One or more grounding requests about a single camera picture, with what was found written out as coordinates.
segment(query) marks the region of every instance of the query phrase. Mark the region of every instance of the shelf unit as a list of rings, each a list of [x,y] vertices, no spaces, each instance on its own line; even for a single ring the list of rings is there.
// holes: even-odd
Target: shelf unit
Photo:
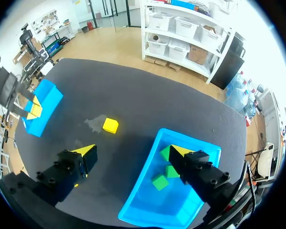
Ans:
[[[192,62],[192,61],[190,61],[188,59],[185,59],[182,62],[176,61],[174,59],[169,58],[168,57],[168,53],[169,53],[168,49],[166,49],[164,56],[150,53],[149,52],[149,48],[147,48],[146,51],[145,51],[145,55],[147,55],[147,56],[152,56],[152,57],[155,57],[155,58],[159,58],[159,59],[163,59],[163,60],[175,63],[177,65],[183,66],[184,68],[191,69],[192,71],[195,71],[195,72],[197,72],[197,73],[199,73],[201,75],[204,75],[205,77],[210,75],[210,68],[209,68],[207,63],[205,63],[204,65],[200,65],[200,64]]]
[[[163,59],[169,62],[173,62],[175,64],[178,64],[180,66],[183,66],[185,68],[188,68],[192,71],[195,71],[203,76],[205,76],[207,79],[206,83],[210,83],[210,81],[212,80],[212,78],[214,77],[215,73],[217,72],[218,68],[220,67],[221,63],[223,62],[229,47],[232,43],[232,40],[234,38],[235,35],[235,30],[230,28],[227,24],[217,21],[211,17],[208,17],[202,13],[198,13],[194,10],[190,10],[187,8],[183,8],[180,6],[174,6],[171,4],[164,4],[163,2],[154,2],[152,0],[141,0],[141,35],[142,35],[142,59],[145,59],[145,56],[152,56],[152,57],[156,57],[159,59]],[[178,35],[175,33],[175,28],[174,27],[169,27],[168,31],[160,31],[160,30],[154,30],[154,29],[150,29],[150,28],[146,28],[145,27],[145,17],[148,15],[146,15],[146,11],[145,9],[147,7],[153,7],[155,9],[159,9],[159,8],[164,8],[166,10],[170,10],[177,12],[179,11],[181,15],[187,15],[187,14],[191,14],[193,17],[198,18],[200,22],[202,22],[203,24],[212,26],[212,27],[220,27],[222,28],[222,31],[224,31],[223,33],[227,34],[227,39],[225,44],[222,44],[219,49],[214,49],[206,44],[203,44],[200,42],[200,39],[197,35],[197,33],[195,34],[194,38],[187,38],[181,35]],[[206,51],[208,51],[210,54],[212,54],[212,56],[208,57],[208,61],[205,62],[204,65],[199,65],[197,63],[194,63],[188,59],[183,60],[182,62],[180,61],[176,61],[173,60],[171,58],[169,58],[168,55],[168,50],[165,51],[164,56],[161,55],[157,55],[157,54],[153,54],[149,52],[149,49],[147,48],[147,40],[149,37],[149,34],[158,34],[158,35],[163,35],[163,36],[167,36],[170,38],[174,38],[174,39],[178,39],[184,42],[187,42],[189,44],[193,44],[196,45]]]

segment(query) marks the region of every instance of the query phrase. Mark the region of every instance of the white chair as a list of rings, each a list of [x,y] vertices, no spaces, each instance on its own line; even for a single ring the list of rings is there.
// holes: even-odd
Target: white chair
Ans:
[[[254,174],[253,171],[255,168],[257,168],[257,173],[259,176],[261,176],[261,177],[257,177],[253,175],[254,181],[260,181],[260,180],[267,181],[268,180],[270,176],[270,170],[271,170],[273,148],[274,148],[274,145],[269,142],[267,143],[264,149],[246,155],[246,156],[248,155],[253,156],[254,160],[251,163],[251,165],[254,162],[256,162],[256,165],[254,166],[254,168],[251,169],[251,173]]]

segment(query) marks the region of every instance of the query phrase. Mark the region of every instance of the glass door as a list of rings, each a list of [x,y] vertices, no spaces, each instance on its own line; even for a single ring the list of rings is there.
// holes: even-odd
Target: glass door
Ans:
[[[111,3],[112,17],[115,31],[118,32],[128,26],[127,0],[109,0]]]
[[[90,0],[72,0],[72,5],[81,28],[87,26],[88,21],[97,28]]]
[[[129,26],[141,27],[140,0],[126,0],[129,11]]]
[[[93,8],[95,20],[98,27],[113,27],[113,9],[111,0],[89,0]]]

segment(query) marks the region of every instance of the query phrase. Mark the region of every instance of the green cube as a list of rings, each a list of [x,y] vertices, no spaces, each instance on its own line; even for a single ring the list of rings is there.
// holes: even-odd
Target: green cube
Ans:
[[[176,172],[173,166],[166,166],[165,174],[167,178],[178,178],[180,175]]]
[[[163,156],[165,161],[168,161],[169,156],[170,156],[170,147],[168,146],[166,148],[164,148],[163,150],[160,151],[160,154]]]
[[[168,186],[168,181],[163,175],[158,175],[152,179],[153,185],[159,191]]]

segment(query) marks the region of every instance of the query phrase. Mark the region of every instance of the red object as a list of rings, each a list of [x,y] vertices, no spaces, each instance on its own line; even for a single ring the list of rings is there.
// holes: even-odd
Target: red object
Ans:
[[[245,116],[245,119],[246,119],[246,127],[250,126],[251,124],[251,120],[248,116]]]
[[[87,22],[87,26],[88,26],[89,30],[93,30],[94,29],[92,21],[88,21]]]

